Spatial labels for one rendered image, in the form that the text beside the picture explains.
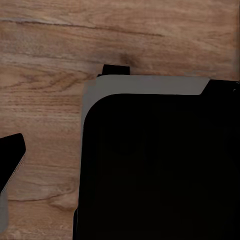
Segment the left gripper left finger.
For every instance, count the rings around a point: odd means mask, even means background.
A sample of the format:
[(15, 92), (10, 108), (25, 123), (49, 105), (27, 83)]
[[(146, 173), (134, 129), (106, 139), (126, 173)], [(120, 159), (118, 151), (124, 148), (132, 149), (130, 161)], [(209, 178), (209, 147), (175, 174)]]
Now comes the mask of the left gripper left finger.
[(0, 138), (0, 193), (25, 152), (25, 140), (21, 133)]

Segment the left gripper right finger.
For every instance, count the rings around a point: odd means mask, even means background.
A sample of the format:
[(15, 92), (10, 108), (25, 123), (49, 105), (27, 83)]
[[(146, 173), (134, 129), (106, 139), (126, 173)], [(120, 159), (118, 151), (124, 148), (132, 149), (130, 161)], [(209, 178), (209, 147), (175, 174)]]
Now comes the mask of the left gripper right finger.
[(228, 133), (224, 151), (240, 173), (240, 135)]

